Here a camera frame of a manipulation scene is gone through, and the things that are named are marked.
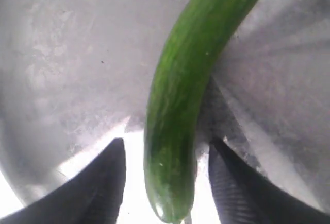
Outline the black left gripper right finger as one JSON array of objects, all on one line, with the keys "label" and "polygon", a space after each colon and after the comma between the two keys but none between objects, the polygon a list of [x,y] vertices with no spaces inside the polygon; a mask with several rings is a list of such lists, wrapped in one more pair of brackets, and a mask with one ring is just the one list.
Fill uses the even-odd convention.
[{"label": "black left gripper right finger", "polygon": [[275,186],[222,139],[209,147],[209,181],[221,223],[329,223],[329,215]]}]

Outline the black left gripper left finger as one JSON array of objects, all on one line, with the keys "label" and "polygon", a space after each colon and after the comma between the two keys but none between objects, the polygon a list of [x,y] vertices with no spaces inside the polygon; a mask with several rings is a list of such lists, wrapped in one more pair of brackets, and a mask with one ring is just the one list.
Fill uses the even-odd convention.
[{"label": "black left gripper left finger", "polygon": [[75,177],[1,223],[116,223],[125,182],[124,140],[116,138]]}]

